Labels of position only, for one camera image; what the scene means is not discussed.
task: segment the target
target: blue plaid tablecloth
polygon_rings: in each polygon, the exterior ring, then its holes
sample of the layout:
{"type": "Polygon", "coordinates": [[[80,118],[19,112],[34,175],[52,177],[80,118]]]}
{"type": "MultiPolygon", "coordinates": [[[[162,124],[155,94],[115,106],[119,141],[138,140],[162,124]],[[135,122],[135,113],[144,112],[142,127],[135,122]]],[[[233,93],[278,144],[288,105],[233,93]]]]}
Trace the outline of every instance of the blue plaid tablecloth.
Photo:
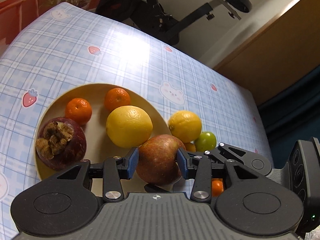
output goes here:
{"type": "MultiPolygon", "coordinates": [[[[0,239],[17,233],[14,197],[39,182],[33,143],[40,116],[62,93],[92,82],[138,93],[165,120],[193,111],[218,142],[272,161],[249,91],[137,29],[61,3],[25,28],[0,59],[0,239]]],[[[174,190],[191,186],[179,182],[174,190]]]]}

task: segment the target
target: orange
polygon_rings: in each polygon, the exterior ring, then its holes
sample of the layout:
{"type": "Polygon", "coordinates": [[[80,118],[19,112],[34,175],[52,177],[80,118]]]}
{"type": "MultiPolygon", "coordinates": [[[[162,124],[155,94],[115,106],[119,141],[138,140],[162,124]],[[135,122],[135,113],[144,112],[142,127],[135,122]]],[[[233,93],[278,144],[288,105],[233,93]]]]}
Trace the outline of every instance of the orange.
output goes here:
{"type": "Polygon", "coordinates": [[[104,107],[112,112],[120,106],[129,106],[131,99],[127,91],[122,88],[113,88],[108,91],[104,98],[104,107]]]}
{"type": "Polygon", "coordinates": [[[65,117],[76,121],[79,125],[89,122],[92,108],[89,102],[83,98],[74,98],[66,106],[65,117]]]}
{"type": "Polygon", "coordinates": [[[217,197],[223,192],[222,179],[212,179],[212,196],[217,197]]]}
{"type": "Polygon", "coordinates": [[[184,143],[186,150],[189,152],[196,152],[196,147],[193,143],[184,143]]]}

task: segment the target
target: green plum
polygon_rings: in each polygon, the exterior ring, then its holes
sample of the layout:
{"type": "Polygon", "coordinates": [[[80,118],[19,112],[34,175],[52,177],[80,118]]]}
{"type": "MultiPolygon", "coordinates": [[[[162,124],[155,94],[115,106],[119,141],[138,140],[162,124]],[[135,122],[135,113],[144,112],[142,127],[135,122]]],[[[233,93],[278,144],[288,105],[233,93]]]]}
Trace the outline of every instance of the green plum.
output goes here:
{"type": "Polygon", "coordinates": [[[212,132],[202,132],[194,143],[197,152],[210,151],[217,146],[217,139],[212,132]]]}

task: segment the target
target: apple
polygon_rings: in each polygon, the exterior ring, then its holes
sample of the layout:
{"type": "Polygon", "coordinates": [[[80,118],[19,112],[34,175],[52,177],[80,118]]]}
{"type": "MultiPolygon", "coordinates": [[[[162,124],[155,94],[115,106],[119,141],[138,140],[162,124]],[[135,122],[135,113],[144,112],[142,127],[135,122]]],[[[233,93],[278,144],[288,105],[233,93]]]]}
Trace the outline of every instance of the apple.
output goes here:
{"type": "Polygon", "coordinates": [[[36,140],[40,160],[55,171],[83,159],[86,149],[87,142],[81,126],[65,117],[49,120],[40,129],[36,140]]]}
{"type": "Polygon", "coordinates": [[[181,173],[175,159],[180,147],[186,149],[183,142],[172,135],[162,134],[147,140],[139,147],[138,176],[157,186],[177,182],[181,173]]]}

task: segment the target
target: beige bowl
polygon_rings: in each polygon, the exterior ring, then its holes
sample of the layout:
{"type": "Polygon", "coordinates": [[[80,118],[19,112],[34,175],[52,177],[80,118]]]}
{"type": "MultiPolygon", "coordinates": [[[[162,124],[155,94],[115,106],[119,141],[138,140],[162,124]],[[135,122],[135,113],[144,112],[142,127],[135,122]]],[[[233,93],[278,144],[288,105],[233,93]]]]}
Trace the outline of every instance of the beige bowl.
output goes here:
{"type": "MultiPolygon", "coordinates": [[[[38,123],[36,135],[39,133],[40,127],[42,127],[47,121],[55,117],[64,116],[65,107],[70,100],[73,98],[84,98],[89,101],[92,107],[92,117],[90,121],[83,126],[87,140],[87,151],[84,158],[89,159],[91,163],[100,163],[108,157],[125,156],[129,149],[120,148],[114,145],[106,134],[106,121],[109,111],[107,111],[103,106],[104,97],[110,89],[116,87],[119,86],[110,84],[88,84],[76,87],[66,92],[54,100],[48,107],[47,111],[38,123]]],[[[162,116],[148,101],[128,89],[125,90],[131,97],[131,104],[142,108],[150,116],[153,124],[151,137],[159,134],[171,134],[162,116]]],[[[46,179],[54,174],[55,171],[44,165],[38,157],[35,144],[34,153],[39,178],[41,180],[46,179]]],[[[121,180],[121,184],[125,195],[127,192],[145,192],[144,185],[146,183],[139,178],[136,172],[131,180],[121,180]]],[[[102,179],[93,180],[92,192],[96,196],[102,196],[102,179]]]]}

